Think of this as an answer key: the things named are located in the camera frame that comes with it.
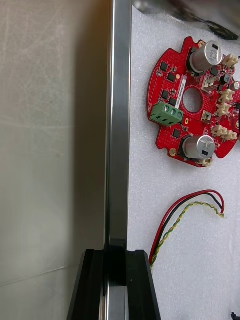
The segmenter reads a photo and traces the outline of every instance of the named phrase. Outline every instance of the red circuit board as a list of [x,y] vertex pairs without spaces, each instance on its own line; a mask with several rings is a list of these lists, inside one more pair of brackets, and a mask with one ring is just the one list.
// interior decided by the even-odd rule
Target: red circuit board
[[[178,155],[179,149],[181,147],[181,141],[185,136],[202,136],[209,135],[214,139],[215,142],[215,154],[218,158],[224,158],[235,146],[238,140],[224,140],[220,136],[215,136],[211,133],[212,129],[216,125],[221,125],[228,130],[232,130],[237,133],[237,138],[239,138],[240,132],[237,126],[239,126],[239,110],[234,107],[237,102],[240,102],[240,90],[235,91],[233,95],[233,100],[229,102],[231,104],[231,108],[229,109],[228,115],[222,115],[219,117],[215,112],[217,111],[218,99],[221,96],[221,93],[217,91],[217,89],[213,90],[211,93],[205,92],[203,88],[203,83],[207,78],[212,77],[211,71],[208,70],[202,76],[196,76],[194,73],[188,70],[187,61],[189,57],[189,53],[192,48],[200,48],[205,42],[200,40],[198,43],[195,43],[192,37],[187,37],[184,40],[181,53],[176,52],[173,49],[168,49],[163,56],[157,62],[148,86],[147,92],[147,116],[150,119],[152,108],[155,104],[160,101],[164,101],[168,103],[168,101],[163,100],[161,98],[163,90],[170,92],[171,94],[168,97],[168,100],[173,97],[174,99],[178,99],[180,90],[182,90],[182,82],[186,81],[184,92],[188,88],[195,88],[199,91],[201,95],[202,105],[201,109],[198,112],[192,113],[189,112],[183,103],[183,99],[181,99],[179,109],[184,112],[182,123],[175,124],[172,126],[163,126],[158,123],[160,126],[156,146],[159,149],[166,148],[168,156],[171,158],[175,158],[177,160],[186,162],[190,165],[196,167],[203,167],[197,161],[188,159],[186,157]],[[167,71],[162,71],[160,69],[161,63],[165,62],[168,64]],[[224,67],[222,64],[217,66],[218,68],[218,79],[228,74],[231,76],[230,84],[234,82],[233,74],[235,72],[234,67]],[[167,77],[169,72],[175,75],[175,81],[170,82]],[[224,84],[222,91],[228,89],[228,84]],[[205,123],[202,121],[204,111],[208,111],[212,114],[211,122]],[[174,129],[178,129],[180,131],[180,137],[176,138],[173,136]]]

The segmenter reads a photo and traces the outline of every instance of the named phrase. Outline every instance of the electrolytic capacitor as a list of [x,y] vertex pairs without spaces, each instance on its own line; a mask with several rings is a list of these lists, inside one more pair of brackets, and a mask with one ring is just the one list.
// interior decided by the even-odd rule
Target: electrolytic capacitor
[[232,91],[237,91],[240,89],[240,83],[238,81],[233,82],[229,85],[229,89]]
[[188,137],[182,145],[185,156],[190,159],[209,159],[215,152],[215,142],[209,135]]
[[209,41],[191,54],[190,66],[196,73],[202,73],[217,66],[223,59],[223,51],[215,41]]

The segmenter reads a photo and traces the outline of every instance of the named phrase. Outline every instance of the mounting hole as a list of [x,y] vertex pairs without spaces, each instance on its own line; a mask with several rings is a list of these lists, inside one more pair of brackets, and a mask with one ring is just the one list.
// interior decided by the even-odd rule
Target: mounting hole
[[203,99],[198,89],[190,87],[183,94],[183,104],[187,111],[195,114],[202,108]]

